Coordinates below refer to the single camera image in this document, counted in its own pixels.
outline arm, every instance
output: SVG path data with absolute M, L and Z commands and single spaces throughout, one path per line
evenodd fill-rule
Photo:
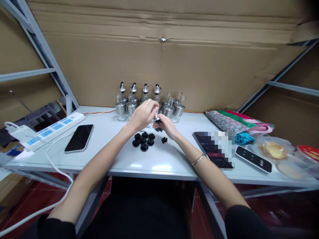
M 66 199 L 54 208 L 48 218 L 77 223 L 82 209 L 96 184 L 110 169 L 116 156 L 129 138 L 151 122 L 158 110 L 157 106 L 156 101 L 148 99 L 134 111 L 127 125 L 84 167 L 74 181 Z
M 159 118 L 161 119 L 162 124 L 158 126 L 155 123 L 153 127 L 163 128 L 167 135 L 180 146 L 190 163 L 196 162 L 203 153 L 196 149 L 177 131 L 174 123 L 169 118 L 162 114 L 159 114 Z M 198 163 L 194 164 L 194 169 L 206 186 L 212 191 L 226 209 L 234 205 L 244 205 L 249 207 L 233 183 L 206 156 L 204 156 Z

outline metal shelf frame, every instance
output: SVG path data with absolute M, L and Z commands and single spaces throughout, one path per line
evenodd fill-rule
M 0 75 L 0 82 L 49 73 L 64 97 L 69 95 L 75 108 L 79 107 L 69 84 L 67 83 L 53 53 L 43 36 L 25 0 L 0 0 L 0 3 L 18 20 L 30 42 L 41 58 L 45 69 L 23 71 Z
M 304 55 L 306 55 L 317 43 L 319 39 L 309 40 L 301 44 L 301 46 L 308 46 L 308 48 L 302 52 L 298 57 L 296 57 L 287 67 L 285 67 L 280 73 L 278 73 L 271 81 L 269 81 L 263 88 L 261 88 L 256 94 L 254 94 L 245 104 L 243 104 L 239 109 L 238 113 L 244 113 L 256 100 L 259 99 L 270 87 L 280 87 L 291 91 L 301 92 L 308 95 L 319 96 L 319 91 L 314 89 L 308 89 L 300 86 L 294 86 L 289 84 L 284 84 L 277 82 L 287 71 L 289 71 Z
M 51 73 L 51 72 L 55 72 L 55 69 L 54 68 L 46 68 L 46 69 L 40 69 L 40 70 L 31 70 L 31 71 L 22 71 L 22 72 L 16 72 L 16 73 L 2 74 L 2 75 L 0 75 L 0 82 L 21 79 L 24 77 L 42 75 L 42 74 L 47 74 L 47 73 Z

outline white table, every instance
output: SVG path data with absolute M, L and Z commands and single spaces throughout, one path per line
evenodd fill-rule
M 76 111 L 88 113 L 112 110 L 114 110 L 114 108 L 80 106 Z M 71 136 L 69 136 L 57 142 L 50 149 L 49 156 L 54 164 L 62 171 L 67 173 L 79 173 L 92 157 L 106 145 L 126 123 L 127 121 L 118 121 L 115 112 L 87 115 L 86 119 L 77 125 L 94 125 L 87 149 L 83 152 L 65 154 L 64 149 L 71 138 Z M 193 132 L 218 131 L 218 128 L 203 114 L 184 113 L 180 123 L 175 125 L 185 138 L 199 150 L 199 145 L 192 135 Z M 77 126 L 66 131 L 60 137 L 74 132 Z M 162 144 L 161 138 L 167 137 L 165 132 L 157 132 L 153 128 L 146 128 L 146 132 L 155 135 L 155 144 L 149 147 L 147 152 L 142 152 L 139 147 L 133 147 L 132 141 L 134 137 L 132 137 L 117 156 L 108 175 L 187 181 L 199 180 L 182 150 L 173 140 L 168 139 L 167 143 Z M 54 172 L 54 169 L 45 156 L 48 147 L 49 145 L 45 145 L 34 153 L 31 153 L 31 155 L 22 153 L 7 163 L 6 168 L 13 171 Z M 302 188 L 300 190 L 304 190 L 304 188 L 319 188 L 319 181 L 314 178 L 294 180 L 278 172 L 276 167 L 273 167 L 271 174 L 266 175 L 237 158 L 233 158 L 232 162 L 235 163 L 235 168 L 224 170 L 224 173 L 233 183 Z

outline white cable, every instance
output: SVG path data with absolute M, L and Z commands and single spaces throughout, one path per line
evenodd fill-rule
M 27 136 L 27 137 L 36 139 L 36 140 L 41 141 L 41 142 L 46 143 L 46 144 L 52 144 L 52 143 L 49 143 L 49 142 L 45 142 L 45 141 L 43 141 L 42 139 L 37 139 L 36 137 L 33 137 L 33 136 L 31 136 L 31 135 L 27 135 L 27 134 L 21 129 L 21 127 L 18 126 L 18 125 L 16 125 L 15 123 L 11 123 L 11 122 L 8 122 L 8 121 L 4 123 L 4 125 L 5 125 L 6 127 L 9 127 L 9 124 L 11 124 L 12 126 L 18 128 L 18 129 L 20 129 L 20 130 L 22 131 L 22 133 L 23 133 L 25 136 Z
M 47 210 L 50 210 L 50 209 L 56 207 L 56 206 L 59 205 L 61 202 L 63 202 L 64 199 L 67 197 L 67 195 L 68 195 L 68 193 L 69 193 L 69 191 L 70 191 L 70 188 L 71 188 L 71 186 L 72 186 L 72 184 L 73 184 L 73 179 L 72 179 L 69 175 L 67 175 L 66 173 L 61 172 L 61 171 L 54 165 L 54 163 L 52 162 L 52 160 L 50 159 L 50 157 L 49 157 L 49 155 L 48 155 L 48 152 L 49 152 L 49 149 L 50 149 L 56 142 L 60 141 L 61 139 L 65 138 L 65 137 L 70 136 L 70 135 L 73 134 L 73 133 L 74 133 L 74 132 L 69 133 L 69 134 L 63 136 L 62 138 L 58 139 L 57 141 L 55 141 L 54 143 L 52 143 L 52 145 L 50 145 L 50 147 L 49 147 L 49 148 L 47 149 L 47 151 L 46 151 L 46 156 L 47 156 L 47 158 L 49 159 L 50 163 L 52 164 L 53 168 L 54 168 L 58 173 L 60 173 L 60 174 L 62 174 L 62 175 L 64 175 L 64 176 L 66 176 L 66 177 L 71 181 L 71 184 L 70 184 L 70 186 L 68 187 L 68 189 L 67 189 L 65 195 L 63 196 L 63 198 L 62 198 L 60 201 L 58 201 L 57 203 L 52 204 L 51 206 L 48 206 L 48 207 L 46 207 L 46 208 L 41 209 L 40 211 L 37 211 L 37 212 L 31 214 L 30 216 L 28 216 L 28 217 L 26 217 L 25 219 L 23 219 L 23 220 L 17 222 L 17 223 L 14 224 L 13 226 L 11 226 L 11 227 L 9 227 L 9 228 L 7 228 L 7 229 L 1 231 L 1 232 L 0 232 L 0 237 L 2 237 L 2 236 L 4 236 L 4 235 L 8 234 L 8 233 L 11 232 L 11 231 L 13 231 L 13 230 L 16 229 L 17 227 L 21 226 L 23 223 L 29 221 L 31 218 L 33 218 L 33 217 L 35 217 L 35 216 L 38 216 L 39 214 L 41 214 L 41 213 L 43 213 L 43 212 L 45 212 L 45 211 L 47 211 Z

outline green fabric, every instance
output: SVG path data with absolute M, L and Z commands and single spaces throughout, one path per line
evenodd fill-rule
M 224 116 L 227 116 L 229 118 L 232 118 L 240 123 L 242 123 L 243 125 L 247 126 L 248 128 L 252 128 L 252 127 L 255 127 L 257 126 L 257 124 L 255 123 L 249 123 L 249 122 L 246 122 L 244 121 L 242 118 L 240 118 L 239 116 L 237 115 L 233 115 L 233 114 L 230 114 L 230 113 L 227 113 L 226 111 L 223 111 L 223 110 L 217 110 L 218 113 L 224 115 Z

